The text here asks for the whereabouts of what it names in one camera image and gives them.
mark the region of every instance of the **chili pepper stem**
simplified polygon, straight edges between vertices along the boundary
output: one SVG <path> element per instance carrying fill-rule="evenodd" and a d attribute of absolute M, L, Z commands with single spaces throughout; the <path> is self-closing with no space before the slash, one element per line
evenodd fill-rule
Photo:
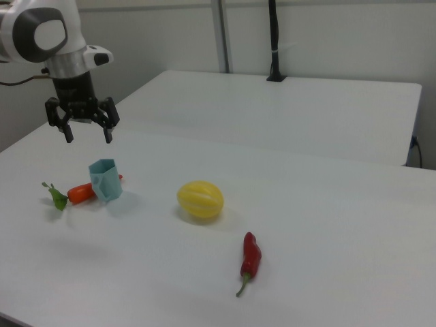
<path fill-rule="evenodd" d="M 240 288 L 239 292 L 236 293 L 237 298 L 244 292 L 245 286 L 247 286 L 247 283 L 249 282 L 250 279 L 251 279 L 251 275 L 246 272 L 243 277 L 243 286 Z"/>

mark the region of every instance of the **red chili pepper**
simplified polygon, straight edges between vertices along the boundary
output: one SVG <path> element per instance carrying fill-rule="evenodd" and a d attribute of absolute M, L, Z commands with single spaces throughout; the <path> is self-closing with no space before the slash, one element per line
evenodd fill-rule
<path fill-rule="evenodd" d="M 256 237 L 248 232 L 244 237 L 244 261 L 240 268 L 240 275 L 243 278 L 243 286 L 236 297 L 239 297 L 245 289 L 247 283 L 252 280 L 258 273 L 262 252 L 256 243 Z"/>

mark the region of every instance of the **carrot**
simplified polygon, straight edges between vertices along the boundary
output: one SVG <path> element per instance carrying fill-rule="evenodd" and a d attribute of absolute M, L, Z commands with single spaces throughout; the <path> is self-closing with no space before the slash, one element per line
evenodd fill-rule
<path fill-rule="evenodd" d="M 47 183 L 44 182 L 42 183 L 42 186 L 48 188 L 48 191 L 52 195 L 54 205 L 60 211 L 63 211 L 63 209 L 65 209 L 68 200 L 70 200 L 72 204 L 78 204 L 95 196 L 91 183 L 73 187 L 68 191 L 68 196 L 63 195 L 61 192 L 55 189 L 53 184 L 50 184 L 50 186 L 48 186 Z"/>

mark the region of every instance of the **plastic fruit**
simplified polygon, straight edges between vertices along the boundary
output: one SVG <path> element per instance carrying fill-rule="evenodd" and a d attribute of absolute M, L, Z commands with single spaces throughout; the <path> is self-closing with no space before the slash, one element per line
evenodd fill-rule
<path fill-rule="evenodd" d="M 177 200 L 183 209 L 199 218 L 214 217 L 224 206 L 224 197 L 219 188 L 206 181 L 183 185 L 177 192 Z"/>

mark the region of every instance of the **white wall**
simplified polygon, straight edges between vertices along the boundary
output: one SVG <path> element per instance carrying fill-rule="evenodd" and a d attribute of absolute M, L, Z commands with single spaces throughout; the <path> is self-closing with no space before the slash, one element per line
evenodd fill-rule
<path fill-rule="evenodd" d="M 228 0 L 226 11 L 231 68 L 267 75 L 268 8 L 240 3 Z M 421 84 L 416 135 L 424 167 L 436 169 L 436 3 L 280 5 L 277 13 L 280 43 L 297 43 L 280 52 L 281 71 L 289 76 Z"/>
<path fill-rule="evenodd" d="M 0 81 L 18 82 L 40 75 L 42 67 L 0 63 Z M 0 85 L 0 152 L 47 121 L 44 104 L 56 96 L 54 89 L 51 80 L 33 80 L 17 87 Z M 55 129 L 53 133 L 53 137 L 62 137 Z"/>
<path fill-rule="evenodd" d="M 80 17 L 87 43 L 115 57 L 92 71 L 97 97 L 117 103 L 167 69 L 220 70 L 210 5 L 93 10 Z"/>

